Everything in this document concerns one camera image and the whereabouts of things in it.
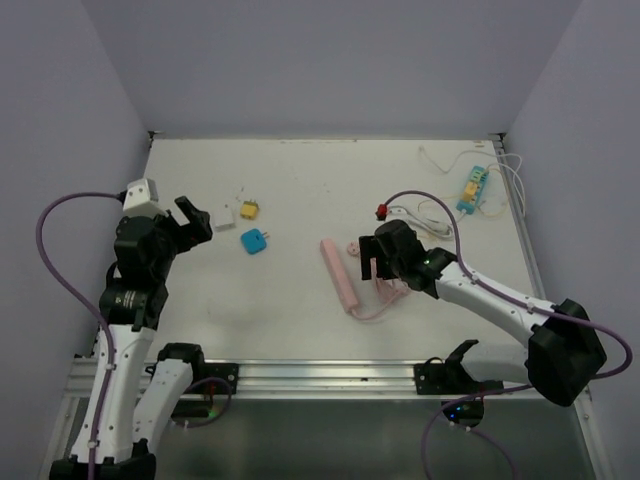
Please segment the white plug adapter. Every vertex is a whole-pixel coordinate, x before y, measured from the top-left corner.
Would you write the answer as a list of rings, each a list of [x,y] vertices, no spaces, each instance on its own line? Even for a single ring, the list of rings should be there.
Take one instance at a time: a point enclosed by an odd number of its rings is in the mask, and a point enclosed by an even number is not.
[[[212,213],[212,219],[216,232],[223,232],[236,227],[234,211],[228,203],[216,206]]]

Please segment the blue plug adapter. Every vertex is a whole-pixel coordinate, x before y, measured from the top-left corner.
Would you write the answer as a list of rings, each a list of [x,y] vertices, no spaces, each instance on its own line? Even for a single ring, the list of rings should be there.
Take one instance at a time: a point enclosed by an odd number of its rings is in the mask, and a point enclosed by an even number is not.
[[[269,234],[257,228],[248,230],[240,236],[240,242],[249,255],[264,251],[268,246]]]

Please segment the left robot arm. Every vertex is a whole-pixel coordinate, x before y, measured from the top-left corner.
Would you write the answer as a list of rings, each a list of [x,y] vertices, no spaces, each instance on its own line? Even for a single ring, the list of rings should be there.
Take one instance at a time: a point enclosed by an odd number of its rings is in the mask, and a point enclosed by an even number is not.
[[[208,369],[200,346],[176,344],[156,365],[159,382],[140,389],[141,375],[168,298],[175,258],[212,240],[210,215],[185,196],[170,211],[135,215],[124,208],[116,228],[116,259],[97,305],[84,304],[99,323],[99,350],[90,400],[68,457],[52,462],[52,479],[152,479],[155,450],[180,395],[201,390]]]

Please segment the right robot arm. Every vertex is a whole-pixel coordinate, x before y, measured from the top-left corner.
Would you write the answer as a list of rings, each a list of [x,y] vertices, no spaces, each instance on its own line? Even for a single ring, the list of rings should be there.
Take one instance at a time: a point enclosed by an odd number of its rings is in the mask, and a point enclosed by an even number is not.
[[[506,288],[464,266],[453,252],[425,248],[402,220],[383,224],[358,244],[363,279],[399,280],[478,315],[515,340],[491,346],[470,339],[445,359],[416,364],[420,395],[479,394],[516,383],[567,407],[607,360],[579,303],[553,304]]]

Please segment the teal power strip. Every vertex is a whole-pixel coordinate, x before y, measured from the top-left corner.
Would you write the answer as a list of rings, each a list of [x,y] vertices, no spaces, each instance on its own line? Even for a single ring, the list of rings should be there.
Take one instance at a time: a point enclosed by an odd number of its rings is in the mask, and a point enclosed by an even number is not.
[[[474,166],[458,198],[456,209],[466,215],[472,215],[480,205],[485,186],[489,178],[489,169]]]

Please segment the pink power strip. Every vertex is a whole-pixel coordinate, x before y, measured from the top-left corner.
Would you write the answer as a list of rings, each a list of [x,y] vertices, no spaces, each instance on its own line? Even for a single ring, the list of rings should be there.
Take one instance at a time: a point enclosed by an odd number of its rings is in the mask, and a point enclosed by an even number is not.
[[[362,304],[342,262],[336,243],[330,238],[322,239],[319,250],[343,310],[360,322],[375,322],[390,307],[409,294],[408,287],[399,280],[384,280],[375,277],[373,285],[381,305],[376,311],[363,313],[361,311]]]

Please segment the yellow plug adapter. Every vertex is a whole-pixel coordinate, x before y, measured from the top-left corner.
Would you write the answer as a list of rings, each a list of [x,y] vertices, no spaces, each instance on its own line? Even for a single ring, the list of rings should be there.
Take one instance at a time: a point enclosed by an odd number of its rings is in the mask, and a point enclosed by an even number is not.
[[[259,214],[259,204],[254,200],[244,201],[240,207],[240,217],[246,220],[255,220]]]

